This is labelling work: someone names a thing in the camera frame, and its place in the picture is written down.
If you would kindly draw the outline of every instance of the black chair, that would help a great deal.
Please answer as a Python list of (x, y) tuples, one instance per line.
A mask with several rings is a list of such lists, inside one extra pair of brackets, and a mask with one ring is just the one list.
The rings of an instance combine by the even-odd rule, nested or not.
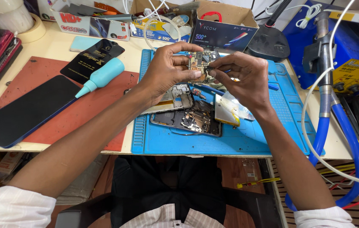
[[(278, 210), (270, 195), (224, 187), (226, 204), (246, 211), (253, 218), (256, 228), (282, 227)], [(95, 220), (110, 212), (114, 207), (114, 196), (100, 195), (84, 203), (62, 210), (55, 228), (87, 228)]]

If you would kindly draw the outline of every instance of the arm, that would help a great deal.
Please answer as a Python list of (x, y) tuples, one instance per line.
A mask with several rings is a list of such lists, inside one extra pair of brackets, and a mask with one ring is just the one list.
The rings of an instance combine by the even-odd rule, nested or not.
[(90, 121), (61, 138), (22, 168), (8, 185), (53, 198), (86, 169), (105, 145), (147, 108), (156, 105), (174, 84), (201, 76), (188, 70), (180, 51), (203, 48), (178, 42), (157, 50), (143, 79), (125, 96)]
[(325, 182), (279, 121), (269, 102), (268, 62), (240, 52), (211, 63), (210, 75), (247, 107), (267, 139), (279, 176), (298, 210), (335, 206)]

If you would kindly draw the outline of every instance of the blue silicone repair mat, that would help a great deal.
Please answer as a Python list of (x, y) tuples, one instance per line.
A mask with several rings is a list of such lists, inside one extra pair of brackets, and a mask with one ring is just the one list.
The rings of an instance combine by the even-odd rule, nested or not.
[[(144, 49), (140, 65), (140, 79), (153, 58), (153, 52)], [(268, 61), (269, 83), (278, 85), (279, 90), (269, 90), (272, 106), (275, 108), (283, 126), (298, 144), (299, 148), (308, 155), (309, 148), (304, 142), (301, 129), (302, 101), (290, 79), (285, 66), (281, 63)], [(202, 90), (207, 102), (215, 102), (214, 94)], [(316, 131), (306, 114), (306, 130), (313, 142)], [(233, 129), (231, 125), (223, 124), (223, 136), (206, 135), (181, 136), (173, 134), (189, 134), (192, 132), (180, 129), (169, 129), (165, 126), (152, 124), (150, 115), (141, 115), (135, 119), (133, 127), (132, 152), (134, 154), (207, 154), (207, 155), (270, 155), (267, 141), (257, 121), (241, 120), (240, 127)]]

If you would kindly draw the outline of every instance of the white striped shirt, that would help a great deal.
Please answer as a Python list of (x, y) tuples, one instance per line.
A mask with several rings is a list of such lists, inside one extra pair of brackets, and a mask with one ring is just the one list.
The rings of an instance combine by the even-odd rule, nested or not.
[[(45, 228), (50, 223), (55, 199), (12, 186), (0, 187), (0, 228)], [(354, 228), (350, 215), (335, 206), (294, 213), (297, 228)], [(190, 209), (181, 223), (175, 220), (175, 205), (145, 212), (122, 228), (223, 228), (217, 220)]]

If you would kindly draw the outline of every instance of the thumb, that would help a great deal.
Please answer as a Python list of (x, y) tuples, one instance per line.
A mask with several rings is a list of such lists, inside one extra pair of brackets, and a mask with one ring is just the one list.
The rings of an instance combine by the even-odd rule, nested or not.
[(184, 70), (179, 73), (180, 81), (193, 81), (202, 76), (200, 70)]
[(211, 70), (209, 71), (209, 75), (222, 83), (227, 89), (234, 83), (234, 81), (225, 72), (220, 70)]

